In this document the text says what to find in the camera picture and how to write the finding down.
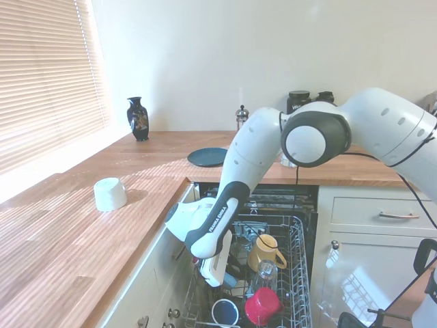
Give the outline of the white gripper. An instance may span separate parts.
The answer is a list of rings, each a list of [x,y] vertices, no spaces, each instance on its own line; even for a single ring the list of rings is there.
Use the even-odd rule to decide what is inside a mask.
[[[223,284],[231,240],[232,235],[226,234],[223,238],[221,252],[212,258],[202,260],[199,272],[205,279],[206,283],[211,287],[219,287]]]

